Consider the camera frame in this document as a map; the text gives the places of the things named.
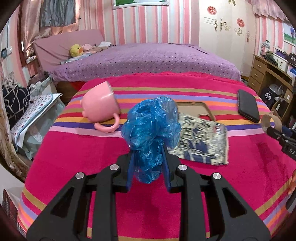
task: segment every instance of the black patterned cushion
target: black patterned cushion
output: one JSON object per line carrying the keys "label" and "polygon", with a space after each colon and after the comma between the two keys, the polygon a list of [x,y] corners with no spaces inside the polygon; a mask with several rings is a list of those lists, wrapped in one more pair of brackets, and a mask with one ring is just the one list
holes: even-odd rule
{"label": "black patterned cushion", "polygon": [[30,88],[16,86],[2,89],[10,128],[23,116],[30,103]]}

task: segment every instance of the purple bedsheet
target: purple bedsheet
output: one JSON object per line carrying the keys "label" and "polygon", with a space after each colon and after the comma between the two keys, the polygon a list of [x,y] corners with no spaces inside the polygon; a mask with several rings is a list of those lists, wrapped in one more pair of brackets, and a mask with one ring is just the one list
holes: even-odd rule
{"label": "purple bedsheet", "polygon": [[133,73],[203,72],[240,81],[234,64],[198,46],[167,43],[126,44],[110,47],[82,60],[55,67],[55,81],[88,81]]}

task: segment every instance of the stuffed toy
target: stuffed toy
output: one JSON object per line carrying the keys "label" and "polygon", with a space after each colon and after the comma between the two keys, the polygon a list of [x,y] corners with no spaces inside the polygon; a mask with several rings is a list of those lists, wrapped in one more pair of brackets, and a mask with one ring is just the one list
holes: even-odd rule
{"label": "stuffed toy", "polygon": [[83,48],[79,44],[74,44],[70,49],[70,54],[72,57],[77,57],[83,54]]}

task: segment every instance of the wooden desk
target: wooden desk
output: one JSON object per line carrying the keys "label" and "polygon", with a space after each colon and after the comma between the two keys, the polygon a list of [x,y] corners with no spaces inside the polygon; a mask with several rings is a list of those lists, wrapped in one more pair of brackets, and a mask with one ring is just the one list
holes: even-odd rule
{"label": "wooden desk", "polygon": [[[253,67],[251,70],[248,85],[260,96],[261,91],[270,84],[275,83],[283,86],[283,98],[288,102],[288,107],[282,116],[282,123],[285,124],[290,117],[293,106],[293,87],[292,78],[284,71],[254,54]],[[275,103],[272,109],[275,109],[278,103]]]}

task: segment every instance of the wall socket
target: wall socket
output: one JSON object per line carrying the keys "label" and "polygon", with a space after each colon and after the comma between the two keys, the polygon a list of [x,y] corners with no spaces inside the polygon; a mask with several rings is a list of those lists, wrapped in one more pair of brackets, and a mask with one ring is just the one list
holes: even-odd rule
{"label": "wall socket", "polygon": [[10,55],[12,53],[12,46],[10,46],[9,48],[7,48],[7,55]]}

